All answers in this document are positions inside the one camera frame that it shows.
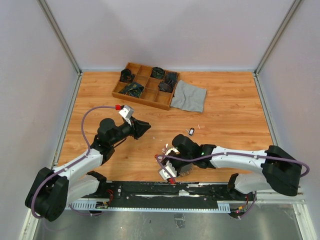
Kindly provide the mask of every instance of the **wooden tray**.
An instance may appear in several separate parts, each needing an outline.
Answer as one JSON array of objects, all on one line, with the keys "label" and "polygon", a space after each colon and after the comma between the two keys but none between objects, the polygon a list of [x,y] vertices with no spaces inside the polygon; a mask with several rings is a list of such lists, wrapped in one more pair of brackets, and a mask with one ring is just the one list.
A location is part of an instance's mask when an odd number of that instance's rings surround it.
[{"label": "wooden tray", "polygon": [[[119,92],[127,85],[127,83],[121,82],[119,78],[118,82],[116,83],[112,91],[112,96],[114,98],[123,99],[130,102],[143,104],[163,110],[170,109],[170,103],[174,96],[177,84],[175,84],[172,93],[159,91],[158,85],[162,80],[150,77],[153,68],[152,66],[129,62],[125,68],[131,70],[132,74],[135,75],[133,81],[144,86],[144,90],[140,97],[134,97],[128,94],[121,94]],[[174,71],[165,70],[164,75],[170,72],[175,73]]]}]

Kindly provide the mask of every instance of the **wooden tabletop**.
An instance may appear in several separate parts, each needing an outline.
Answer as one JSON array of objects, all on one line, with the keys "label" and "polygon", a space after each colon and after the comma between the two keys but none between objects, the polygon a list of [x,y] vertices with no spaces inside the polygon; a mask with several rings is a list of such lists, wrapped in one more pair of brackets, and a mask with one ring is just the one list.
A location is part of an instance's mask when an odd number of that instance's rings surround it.
[{"label": "wooden tabletop", "polygon": [[[166,143],[171,144],[178,134],[187,135],[200,144],[214,144],[229,149],[260,150],[272,144],[264,112],[251,72],[181,72],[181,79],[207,89],[203,113],[178,108],[161,110],[112,97],[119,72],[85,72],[65,136],[59,165],[63,165],[86,150],[81,134],[81,120],[86,111],[100,105],[129,105],[133,116],[150,123],[151,128],[139,139],[129,137],[115,149],[111,159],[95,169],[108,180],[162,181],[155,154],[161,154]],[[104,118],[123,123],[118,111],[97,109],[84,123],[88,140],[92,143],[99,123]],[[200,169],[195,167],[183,182],[228,182],[234,173],[247,173],[232,168]]]}]

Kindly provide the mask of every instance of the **white wall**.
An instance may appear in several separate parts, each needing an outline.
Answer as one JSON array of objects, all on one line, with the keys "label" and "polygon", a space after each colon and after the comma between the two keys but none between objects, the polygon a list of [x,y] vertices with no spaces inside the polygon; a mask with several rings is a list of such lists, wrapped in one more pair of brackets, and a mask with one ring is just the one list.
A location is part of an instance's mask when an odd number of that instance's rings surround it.
[{"label": "white wall", "polygon": [[0,1],[0,33],[0,239],[15,240],[77,75],[36,0]]},{"label": "white wall", "polygon": [[260,74],[279,143],[310,165],[301,179],[320,236],[320,1],[305,0]]},{"label": "white wall", "polygon": [[293,0],[47,0],[83,69],[253,70]]}]

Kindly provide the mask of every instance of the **gray cloth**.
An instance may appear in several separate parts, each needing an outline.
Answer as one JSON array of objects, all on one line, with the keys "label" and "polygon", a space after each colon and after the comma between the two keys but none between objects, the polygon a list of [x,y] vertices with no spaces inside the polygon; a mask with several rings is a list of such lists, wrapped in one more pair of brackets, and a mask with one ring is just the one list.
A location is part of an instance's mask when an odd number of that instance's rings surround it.
[{"label": "gray cloth", "polygon": [[206,89],[180,80],[176,85],[170,106],[185,111],[202,113],[204,111],[206,94]]}]

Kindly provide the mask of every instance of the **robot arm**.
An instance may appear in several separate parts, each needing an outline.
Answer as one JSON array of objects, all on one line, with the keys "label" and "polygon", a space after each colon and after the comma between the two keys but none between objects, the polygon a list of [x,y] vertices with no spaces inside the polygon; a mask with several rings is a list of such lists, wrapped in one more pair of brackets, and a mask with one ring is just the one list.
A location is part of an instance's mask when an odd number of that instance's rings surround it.
[{"label": "robot arm", "polygon": [[44,167],[41,169],[26,197],[25,205],[31,208],[33,197],[40,185],[51,175],[63,170],[52,177],[40,189],[35,198],[34,210],[49,221],[57,219],[65,207],[73,201],[89,194],[99,195],[106,192],[107,179],[101,174],[91,171],[106,163],[115,152],[116,143],[119,144],[132,136],[139,139],[151,126],[148,122],[132,117],[134,110],[129,106],[122,106],[119,114],[123,124],[116,126],[114,120],[105,118],[100,122],[90,152],[85,152],[71,162],[55,169]]},{"label": "robot arm", "polygon": [[[268,150],[239,151],[210,144],[198,145],[182,134],[173,139],[172,145],[177,151],[171,151],[169,156],[186,160],[202,157],[192,163],[203,169],[235,168],[251,171],[252,173],[249,174],[236,173],[231,176],[228,182],[231,196],[268,189],[287,196],[296,196],[298,193],[301,165],[268,159],[278,157],[295,160],[278,146],[271,145]],[[172,159],[169,156],[165,157],[161,163],[173,177],[178,177],[181,169],[190,163]],[[164,180],[171,178],[167,171],[163,168],[159,170]]]}]

